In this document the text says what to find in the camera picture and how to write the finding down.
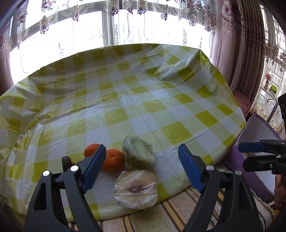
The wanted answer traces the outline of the right hand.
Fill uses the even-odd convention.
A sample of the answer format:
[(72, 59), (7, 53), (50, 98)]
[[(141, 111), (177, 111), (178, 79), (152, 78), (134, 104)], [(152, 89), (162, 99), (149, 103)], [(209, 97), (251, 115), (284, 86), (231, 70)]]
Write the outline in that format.
[(274, 205), (276, 208), (283, 207), (286, 202), (286, 188), (282, 180), (282, 175), (275, 176)]

